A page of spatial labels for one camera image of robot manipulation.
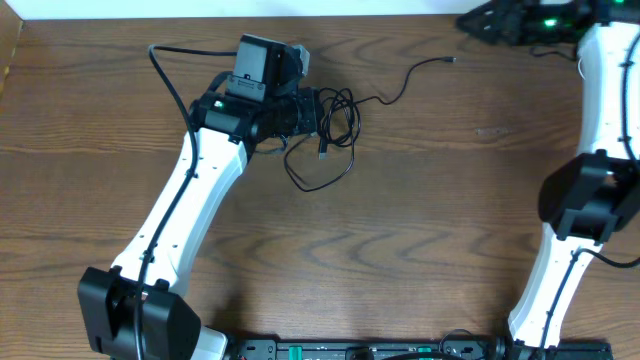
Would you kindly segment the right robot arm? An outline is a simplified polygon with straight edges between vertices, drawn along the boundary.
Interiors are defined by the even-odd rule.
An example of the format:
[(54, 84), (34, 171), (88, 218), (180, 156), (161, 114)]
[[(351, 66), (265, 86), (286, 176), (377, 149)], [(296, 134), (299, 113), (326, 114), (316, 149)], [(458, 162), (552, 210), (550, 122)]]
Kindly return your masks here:
[(590, 262), (636, 268), (601, 251), (639, 212), (639, 4), (634, 0), (488, 1), (456, 20), (488, 44), (575, 47), (583, 83), (579, 145), (549, 175), (538, 198), (542, 240), (507, 336), (484, 359), (610, 359), (610, 344), (560, 338), (566, 311)]

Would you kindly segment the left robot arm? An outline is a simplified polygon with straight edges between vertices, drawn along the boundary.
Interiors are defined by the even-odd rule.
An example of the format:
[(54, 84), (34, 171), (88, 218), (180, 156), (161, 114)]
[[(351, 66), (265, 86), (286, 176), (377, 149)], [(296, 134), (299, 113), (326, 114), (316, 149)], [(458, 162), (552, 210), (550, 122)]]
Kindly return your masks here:
[(179, 109), (187, 131), (164, 189), (108, 270), (77, 294), (91, 349), (113, 359), (222, 359), (229, 341), (185, 302), (196, 255), (226, 193), (263, 141), (311, 135), (322, 111), (302, 87), (301, 45), (244, 35), (230, 71)]

